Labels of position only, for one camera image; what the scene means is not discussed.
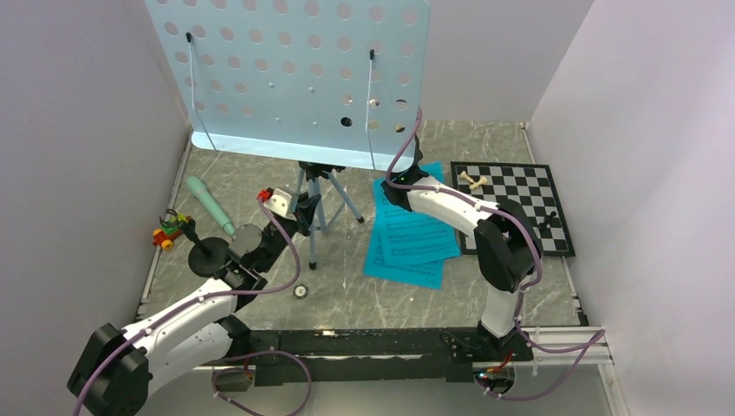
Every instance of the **music stand tripod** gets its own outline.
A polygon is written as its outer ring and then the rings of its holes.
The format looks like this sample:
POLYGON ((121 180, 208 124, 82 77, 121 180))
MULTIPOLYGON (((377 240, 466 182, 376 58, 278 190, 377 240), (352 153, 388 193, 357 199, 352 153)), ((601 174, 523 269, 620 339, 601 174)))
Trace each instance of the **music stand tripod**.
POLYGON ((306 178, 309 197, 313 197, 314 195, 322 195, 322 187, 319 185, 319 178, 323 178, 329 179, 329 181, 332 183, 332 186, 342 196, 342 204, 328 223, 326 221, 326 217, 324 216, 324 198, 322 198, 322 200, 319 202, 319 205, 316 207, 316 218, 314 218, 314 221, 312 222, 311 233, 309 234, 309 268, 314 270, 316 269, 316 240, 314 231, 321 231, 325 234, 328 233, 329 227, 331 227, 335 219, 339 217, 345 205, 348 206, 349 209, 352 211, 358 223, 364 223, 365 218, 362 217, 362 214, 360 214, 360 211, 357 209, 356 206, 354 206, 352 199, 349 198, 349 195, 347 195, 347 192, 345 192, 344 187, 342 186, 340 181, 337 180, 335 175, 332 173, 332 171, 342 172, 345 169, 344 166, 323 165, 319 163, 309 162, 298 163, 300 169, 298 173, 298 179, 296 180, 296 195, 301 193, 301 187, 303 185, 304 178, 306 178))

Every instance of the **teal baseball bat toy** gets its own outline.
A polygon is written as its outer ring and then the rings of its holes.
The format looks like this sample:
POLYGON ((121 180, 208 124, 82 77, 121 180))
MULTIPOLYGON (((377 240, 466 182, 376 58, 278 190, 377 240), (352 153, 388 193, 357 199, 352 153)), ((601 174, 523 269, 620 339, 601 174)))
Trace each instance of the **teal baseball bat toy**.
POLYGON ((189 191, 192 192, 192 195, 197 197, 199 202, 205 206, 209 215, 217 221, 217 224, 222 227, 224 232, 230 235, 235 234, 235 225, 232 224, 232 221, 227 217, 227 214, 222 211, 222 208, 219 206, 217 201, 211 197, 211 194, 206 189, 205 183, 202 182, 201 179, 196 176, 190 176, 189 179, 186 180, 186 187, 188 187, 189 191))

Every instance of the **checkered board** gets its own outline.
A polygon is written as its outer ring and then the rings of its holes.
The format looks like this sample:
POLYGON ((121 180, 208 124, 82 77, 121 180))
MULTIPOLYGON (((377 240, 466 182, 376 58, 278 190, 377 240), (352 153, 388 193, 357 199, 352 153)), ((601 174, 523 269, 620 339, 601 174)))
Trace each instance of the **checkered board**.
MULTIPOLYGON (((519 202, 528 215, 533 229, 541 240, 543 254, 551 257, 573 257, 575 255, 562 205, 556 194, 554 179, 548 165, 519 165, 512 163, 452 162, 450 164, 452 187, 460 192, 487 201, 501 203, 506 199, 519 202), (467 171, 474 180, 487 178, 487 185, 470 191, 470 184, 459 175, 467 171), (556 217, 543 231, 538 225, 547 215, 556 211, 556 217)), ((477 254, 472 238, 459 233, 463 254, 477 254)))

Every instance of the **white wall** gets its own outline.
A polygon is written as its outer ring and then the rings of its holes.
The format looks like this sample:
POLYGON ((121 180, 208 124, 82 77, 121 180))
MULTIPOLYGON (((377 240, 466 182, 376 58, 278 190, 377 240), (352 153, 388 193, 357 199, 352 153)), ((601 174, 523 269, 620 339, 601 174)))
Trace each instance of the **white wall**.
POLYGON ((134 317, 185 119, 122 2, 0 5, 0 414, 69 414, 92 331, 134 317))
POLYGON ((531 119, 633 415, 732 414, 735 3, 596 0, 531 119))
POLYGON ((428 0, 429 120, 530 120, 593 0, 428 0))

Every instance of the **marble tabletop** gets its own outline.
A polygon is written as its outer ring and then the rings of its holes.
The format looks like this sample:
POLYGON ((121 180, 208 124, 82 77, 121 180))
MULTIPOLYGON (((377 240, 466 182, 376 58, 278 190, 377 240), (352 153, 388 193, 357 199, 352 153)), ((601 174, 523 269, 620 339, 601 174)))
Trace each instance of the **marble tabletop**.
MULTIPOLYGON (((421 126, 419 137, 424 153, 422 163, 440 161, 446 178, 452 160, 530 163, 517 123, 427 120, 421 126)), ((253 223, 263 227, 266 218, 257 207, 258 191, 265 187, 294 188, 297 173, 298 165, 292 160, 193 148, 184 179, 191 175, 201 178, 236 226, 253 223)), ((362 169, 346 169, 337 174, 365 222, 359 224, 346 209, 328 234, 317 233, 316 270, 306 267, 309 240, 300 235, 294 238, 302 259, 299 282, 309 287, 306 298, 296 299, 290 289, 259 296, 238 311, 237 316, 253 329, 477 325, 485 309, 488 283, 480 275, 475 256, 447 260, 439 290, 389 282, 362 273, 375 218, 371 186, 380 176, 380 172, 362 169)), ((328 181, 322 182, 322 197, 325 212, 331 217, 341 198, 328 181)), ((184 182, 174 206, 196 219, 201 237, 227 238, 184 182)), ((191 247, 190 242, 180 238, 173 249, 161 254, 148 297, 148 315, 176 302, 204 282, 186 265, 191 247)), ((269 280, 269 287, 275 287, 288 282, 294 270, 293 258, 285 251, 264 276, 269 280)), ((561 259, 544 258, 543 276, 542 282, 526 296, 524 326, 579 325, 561 259)))

